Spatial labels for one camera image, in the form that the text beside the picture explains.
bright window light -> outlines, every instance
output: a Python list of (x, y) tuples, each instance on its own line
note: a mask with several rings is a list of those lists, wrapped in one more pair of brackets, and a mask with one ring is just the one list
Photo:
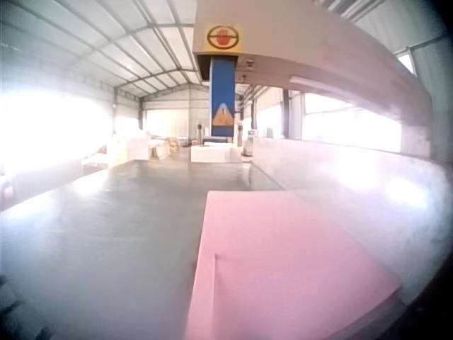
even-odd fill
[(412, 59), (411, 59), (411, 56), (409, 54), (401, 55), (400, 57), (398, 57), (398, 60), (401, 62), (401, 64), (406, 66), (406, 69), (411, 71), (412, 74), (414, 73), (413, 65), (412, 65)]
[(320, 96), (314, 93), (305, 95), (306, 113), (340, 110), (341, 108), (350, 108), (352, 104), (339, 101), (334, 98)]
[(323, 96), (307, 94), (305, 101), (307, 107), (321, 112), (305, 116), (302, 124), (303, 140), (401, 151), (400, 122)]
[(139, 121), (131, 117), (116, 117), (115, 118), (116, 133), (123, 137), (137, 135), (139, 133)]
[(258, 135), (267, 137), (269, 130), (273, 138), (282, 137), (282, 106), (280, 104), (256, 113)]
[(51, 92), (0, 98), (0, 159), (12, 171), (81, 159), (110, 134), (108, 114), (90, 100)]
[(252, 118), (242, 120), (242, 140), (248, 139), (248, 131), (252, 130)]

warehouse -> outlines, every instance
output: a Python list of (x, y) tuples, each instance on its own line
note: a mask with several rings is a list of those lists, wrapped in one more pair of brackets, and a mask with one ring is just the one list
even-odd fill
[(394, 339), (447, 263), (430, 1), (5, 0), (0, 40), (5, 336)]

roof panel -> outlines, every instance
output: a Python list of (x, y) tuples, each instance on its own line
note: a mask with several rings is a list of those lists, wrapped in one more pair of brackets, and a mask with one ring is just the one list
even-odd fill
[(148, 94), (145, 90), (139, 89), (133, 84), (126, 85), (122, 89), (138, 97), (146, 96)]
[(197, 0), (173, 0), (181, 23), (195, 23)]
[(193, 58), (193, 27), (184, 27), (184, 35), (189, 44), (190, 56)]
[(169, 73), (180, 85), (187, 84), (183, 74), (179, 71)]
[(149, 54), (132, 37), (123, 38), (118, 43), (152, 73), (162, 71)]
[(179, 29), (176, 27), (162, 28), (162, 33), (170, 44), (171, 49), (175, 52), (181, 67), (192, 69), (192, 62), (190, 61), (190, 56), (185, 48)]
[(169, 70), (176, 68), (173, 60), (171, 60), (167, 51), (165, 51), (159, 39), (156, 37), (156, 34), (152, 30), (144, 30), (137, 33), (136, 36), (141, 44), (148, 49), (148, 51), (152, 51), (164, 69)]
[(169, 87), (174, 87), (177, 85), (167, 74), (162, 74), (160, 76), (157, 76), (160, 80), (162, 80), (165, 84), (167, 84)]
[(120, 77), (115, 76), (88, 61), (78, 62), (74, 66), (74, 69), (82, 74), (102, 79), (104, 82), (113, 86), (117, 86), (125, 82)]
[(0, 30), (2, 44), (15, 47), (25, 53), (37, 55), (40, 58), (60, 65), (66, 65), (76, 58), (69, 52), (53, 47), (14, 28), (1, 25)]
[(164, 90), (166, 87), (155, 77), (148, 78), (147, 81), (158, 90)]
[(72, 15), (59, 4), (49, 0), (16, 0), (19, 4), (27, 9), (34, 11), (56, 23), (59, 26), (65, 27), (73, 34), (86, 41), (88, 44), (99, 45), (105, 43), (106, 40), (99, 35), (90, 26), (80, 21), (76, 16)]
[(143, 80), (137, 81), (134, 84), (137, 85), (138, 87), (141, 87), (142, 89), (146, 90), (147, 92), (149, 92), (151, 94), (153, 94), (154, 92), (157, 91), (153, 86), (150, 86), (148, 83), (146, 83)]
[(174, 23), (167, 0), (142, 0), (157, 23)]
[(189, 77), (190, 81), (194, 84), (199, 84), (200, 80), (197, 77), (197, 74), (195, 72), (186, 72), (187, 77)]
[(61, 30), (40, 20), (33, 14), (14, 6), (8, 2), (1, 5), (1, 20), (11, 25), (19, 26), (26, 31), (39, 35), (44, 39), (50, 40), (57, 45), (67, 48), (74, 53), (83, 53), (89, 50), (89, 47), (78, 40), (70, 37)]
[(68, 9), (74, 8), (76, 11), (81, 13), (83, 17), (88, 19), (91, 24), (99, 28), (102, 32), (111, 38), (116, 38), (125, 31), (122, 29), (119, 23), (117, 23), (102, 6), (93, 0), (57, 0), (61, 5)]
[(116, 63), (107, 59), (99, 52), (94, 52), (92, 55), (88, 57), (88, 59), (90, 59), (95, 64), (100, 65), (101, 67), (109, 69), (111, 72), (121, 76), (122, 78), (126, 78), (127, 80), (136, 79), (136, 76), (134, 76), (132, 73), (116, 65)]
[(131, 0), (106, 0), (105, 2), (123, 20), (127, 28), (134, 30), (147, 25), (147, 22)]
[(121, 51), (118, 47), (114, 45), (109, 45), (104, 47), (102, 51), (107, 54), (112, 59), (119, 62), (121, 65), (126, 67), (131, 72), (138, 74), (141, 77), (145, 77), (149, 75), (149, 72), (143, 69), (140, 65), (138, 65), (134, 60), (130, 59), (123, 51)]

window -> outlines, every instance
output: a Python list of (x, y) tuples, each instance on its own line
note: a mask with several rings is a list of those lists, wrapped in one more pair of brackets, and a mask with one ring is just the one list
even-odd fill
[(312, 93), (305, 96), (305, 102), (303, 140), (400, 151), (399, 122), (349, 103)]
[(411, 58), (411, 55), (409, 53), (401, 55), (400, 57), (398, 57), (398, 60), (401, 62), (401, 64), (406, 66), (406, 69), (411, 71), (412, 74), (415, 74), (413, 63), (412, 63), (412, 58)]
[(282, 106), (280, 104), (256, 113), (260, 137), (282, 137)]
[(248, 131), (252, 130), (252, 118), (242, 120), (242, 140), (248, 139)]

triangle warning sign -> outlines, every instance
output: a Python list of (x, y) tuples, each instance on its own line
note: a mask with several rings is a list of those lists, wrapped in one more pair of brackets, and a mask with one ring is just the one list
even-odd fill
[(220, 104), (217, 112), (215, 113), (214, 119), (212, 120), (213, 126), (233, 126), (234, 119), (228, 110), (228, 107), (222, 103)]

